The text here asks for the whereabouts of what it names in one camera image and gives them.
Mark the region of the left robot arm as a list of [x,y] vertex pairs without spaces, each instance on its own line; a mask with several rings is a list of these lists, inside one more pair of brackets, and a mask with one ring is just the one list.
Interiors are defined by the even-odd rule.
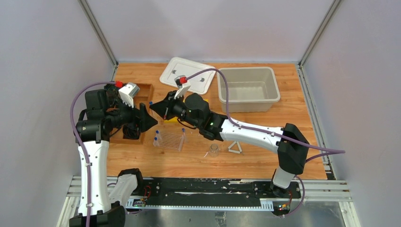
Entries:
[[132,124],[142,133],[157,124],[145,104],[135,107],[138,92],[137,88],[121,88],[85,93],[86,108],[78,122],[72,124],[82,175],[81,201],[77,215],[69,219],[70,227],[123,227],[130,195],[144,192],[145,183],[137,168],[122,170],[111,192],[107,186],[106,162],[112,130]]

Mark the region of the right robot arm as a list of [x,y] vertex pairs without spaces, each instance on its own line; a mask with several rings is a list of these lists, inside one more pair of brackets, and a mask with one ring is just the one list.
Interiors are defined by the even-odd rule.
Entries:
[[174,117],[199,131],[208,140],[238,141],[265,148],[278,155],[276,168],[268,191],[275,197],[288,194],[291,181],[304,171],[309,142],[293,124],[281,127],[262,127],[241,122],[210,110],[208,102],[194,93],[187,98],[174,98],[176,91],[150,105],[150,109],[164,120]]

